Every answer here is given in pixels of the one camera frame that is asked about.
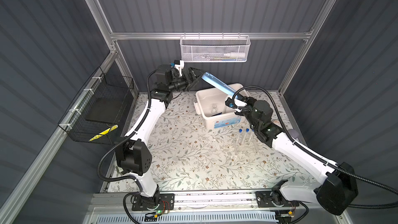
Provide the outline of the blue plastic bin lid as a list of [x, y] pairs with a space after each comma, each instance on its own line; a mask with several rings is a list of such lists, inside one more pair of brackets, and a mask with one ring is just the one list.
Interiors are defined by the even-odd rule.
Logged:
[[227, 99], [225, 100], [225, 105], [227, 107], [237, 109], [239, 107], [247, 106], [247, 103], [244, 102], [244, 96], [237, 93], [235, 89], [228, 86], [227, 84], [216, 78], [214, 75], [205, 72], [202, 75], [202, 79], [227, 95]]

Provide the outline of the blue capped test tube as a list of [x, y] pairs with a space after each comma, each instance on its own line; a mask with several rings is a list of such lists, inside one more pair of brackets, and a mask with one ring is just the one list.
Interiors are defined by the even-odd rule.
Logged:
[[242, 139], [242, 145], [246, 145], [247, 144], [247, 139], [248, 139], [249, 134], [250, 134], [250, 129], [247, 128], [245, 130], [245, 134], [244, 134], [243, 139]]
[[243, 135], [243, 130], [239, 129], [239, 133], [238, 133], [237, 140], [236, 140], [237, 145], [240, 145], [240, 142], [241, 142], [241, 139], [242, 139], [242, 135]]

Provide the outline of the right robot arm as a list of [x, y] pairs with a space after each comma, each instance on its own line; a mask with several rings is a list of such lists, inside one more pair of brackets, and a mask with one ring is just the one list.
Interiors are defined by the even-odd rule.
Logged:
[[246, 118], [258, 140], [277, 152], [289, 157], [304, 168], [316, 183], [300, 186], [291, 180], [278, 183], [271, 197], [278, 205], [286, 201], [318, 203], [333, 215], [341, 215], [347, 208], [391, 209], [397, 202], [363, 205], [353, 204], [358, 196], [357, 181], [397, 194], [390, 186], [356, 175], [346, 162], [337, 163], [302, 145], [286, 128], [274, 100], [256, 100], [241, 95], [242, 89], [230, 90], [225, 101], [227, 107]]

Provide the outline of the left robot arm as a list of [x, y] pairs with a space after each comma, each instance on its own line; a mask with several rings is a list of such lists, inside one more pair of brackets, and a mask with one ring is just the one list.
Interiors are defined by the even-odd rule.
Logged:
[[[204, 75], [198, 68], [183, 67], [177, 63], [159, 66], [146, 78], [147, 104], [136, 124], [120, 142], [115, 144], [99, 161], [97, 176], [105, 182], [132, 179], [144, 198], [152, 198], [159, 187], [149, 171], [152, 155], [148, 148], [149, 137], [167, 107], [174, 92], [191, 90]], [[118, 166], [126, 171], [121, 177], [106, 177], [102, 174], [102, 165], [108, 155], [119, 150]]]

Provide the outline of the white plastic storage bin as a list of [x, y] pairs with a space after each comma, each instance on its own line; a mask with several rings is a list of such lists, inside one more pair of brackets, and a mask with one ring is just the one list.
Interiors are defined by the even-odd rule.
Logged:
[[229, 97], [217, 88], [197, 91], [195, 110], [205, 120], [207, 130], [238, 124], [242, 116], [236, 115], [235, 110], [227, 107], [225, 101]]

